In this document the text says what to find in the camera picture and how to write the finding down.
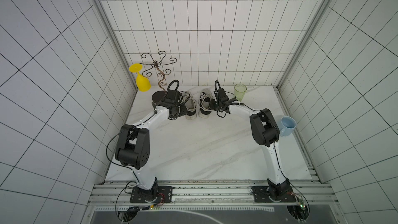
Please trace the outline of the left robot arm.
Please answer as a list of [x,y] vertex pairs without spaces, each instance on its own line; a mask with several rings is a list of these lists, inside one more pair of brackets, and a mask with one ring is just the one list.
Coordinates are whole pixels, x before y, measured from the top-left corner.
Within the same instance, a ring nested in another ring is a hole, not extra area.
[[161,123],[185,116],[189,93],[167,90],[160,101],[152,103],[152,111],[135,124],[125,124],[118,135],[115,159],[118,165],[132,170],[136,186],[133,192],[139,199],[152,202],[158,195],[158,181],[150,169],[145,169],[150,156],[150,131]]

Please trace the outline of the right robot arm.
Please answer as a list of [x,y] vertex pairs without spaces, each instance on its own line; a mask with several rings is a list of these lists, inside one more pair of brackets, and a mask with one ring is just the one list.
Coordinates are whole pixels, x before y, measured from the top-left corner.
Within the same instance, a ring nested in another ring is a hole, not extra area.
[[292,191],[292,187],[279,161],[280,130],[272,112],[267,108],[254,110],[236,98],[229,98],[218,81],[215,82],[214,96],[210,101],[212,111],[237,115],[250,122],[252,137],[262,146],[264,153],[268,175],[266,194],[272,202],[280,202],[285,194]]

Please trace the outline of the black white sneaker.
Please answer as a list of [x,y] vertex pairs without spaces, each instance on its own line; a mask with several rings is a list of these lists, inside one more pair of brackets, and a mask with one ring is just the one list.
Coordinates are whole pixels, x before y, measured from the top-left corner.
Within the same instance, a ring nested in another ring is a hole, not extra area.
[[197,117],[197,102],[189,92],[184,93],[184,104],[187,109],[185,117],[188,120],[193,120]]
[[199,116],[201,118],[208,118],[211,114],[212,110],[210,109],[210,103],[213,99],[212,93],[209,89],[203,89],[200,94],[200,102],[199,102]]

